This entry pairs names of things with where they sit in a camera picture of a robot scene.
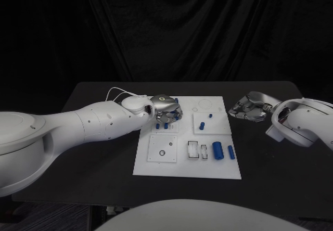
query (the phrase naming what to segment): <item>blue cylinder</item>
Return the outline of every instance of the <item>blue cylinder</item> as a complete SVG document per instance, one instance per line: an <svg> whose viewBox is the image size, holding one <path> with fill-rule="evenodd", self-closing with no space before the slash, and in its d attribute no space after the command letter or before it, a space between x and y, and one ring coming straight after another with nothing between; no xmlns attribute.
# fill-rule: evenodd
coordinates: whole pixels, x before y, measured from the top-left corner
<svg viewBox="0 0 333 231"><path fill-rule="evenodd" d="M227 150L229 150L230 159L235 160L235 154L233 154L233 149L230 145L227 146Z"/></svg>
<svg viewBox="0 0 333 231"><path fill-rule="evenodd" d="M213 156L216 160L223 159L223 151L222 151L220 142L213 142Z"/></svg>
<svg viewBox="0 0 333 231"><path fill-rule="evenodd" d="M204 128L204 122L200 123L199 129L203 130L203 128Z"/></svg>

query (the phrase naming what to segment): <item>table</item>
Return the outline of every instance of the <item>table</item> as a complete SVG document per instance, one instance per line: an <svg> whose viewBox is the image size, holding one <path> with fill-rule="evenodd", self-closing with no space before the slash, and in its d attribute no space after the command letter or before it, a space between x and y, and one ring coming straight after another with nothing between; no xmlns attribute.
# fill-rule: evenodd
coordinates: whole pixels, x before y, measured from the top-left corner
<svg viewBox="0 0 333 231"><path fill-rule="evenodd" d="M299 98L291 82L79 83L63 112L105 100L111 87L135 94L223 96L226 110L252 90L282 101ZM134 176L139 131L112 141L70 148L36 182L13 194L15 201L135 207L167 199L199 199L243 206L272 215L333 219L333 152L265 135L271 121L229 118L242 180Z"/></svg>

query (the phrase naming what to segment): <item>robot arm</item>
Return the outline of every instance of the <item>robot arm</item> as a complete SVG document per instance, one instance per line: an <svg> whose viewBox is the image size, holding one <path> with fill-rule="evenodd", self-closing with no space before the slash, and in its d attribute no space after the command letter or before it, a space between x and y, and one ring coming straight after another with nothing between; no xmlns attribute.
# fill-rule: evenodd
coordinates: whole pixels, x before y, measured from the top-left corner
<svg viewBox="0 0 333 231"><path fill-rule="evenodd" d="M23 189L73 146L128 134L154 117L158 120L158 113L164 120L176 120L167 113L178 110L177 115L183 114L180 106L168 96L164 99L167 106L147 96L129 96L121 105L98 102L76 111L44 116L0 112L0 196Z"/></svg>
<svg viewBox="0 0 333 231"><path fill-rule="evenodd" d="M229 110L230 116L255 122L262 121L268 113L272 114L272 125L265 133L278 142L285 138L298 146L310 147L320 138L333 150L333 105L330 103L304 98L281 102L271 96L252 91Z"/></svg>

